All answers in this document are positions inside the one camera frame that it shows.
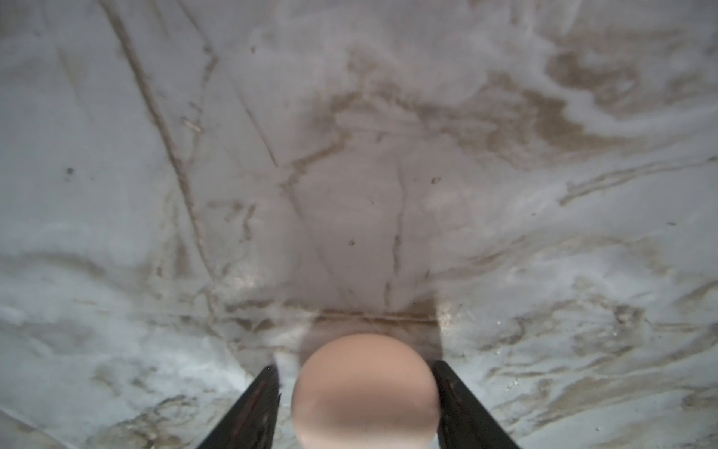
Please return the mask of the pink earbud charging case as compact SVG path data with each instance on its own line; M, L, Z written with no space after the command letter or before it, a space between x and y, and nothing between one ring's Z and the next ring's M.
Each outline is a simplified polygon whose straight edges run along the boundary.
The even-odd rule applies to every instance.
M304 448L428 448L441 419L439 389L404 342L353 334L306 360L291 419Z

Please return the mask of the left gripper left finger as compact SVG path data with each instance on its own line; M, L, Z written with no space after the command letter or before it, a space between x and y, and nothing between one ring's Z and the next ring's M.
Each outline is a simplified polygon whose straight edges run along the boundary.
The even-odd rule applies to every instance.
M271 449L279 407L279 371L268 365L198 449Z

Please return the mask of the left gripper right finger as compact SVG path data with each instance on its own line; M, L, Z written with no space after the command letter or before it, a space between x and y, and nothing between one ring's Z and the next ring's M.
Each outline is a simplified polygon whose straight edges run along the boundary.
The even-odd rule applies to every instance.
M431 370L441 404L438 428L441 449L519 448L446 361L434 361Z

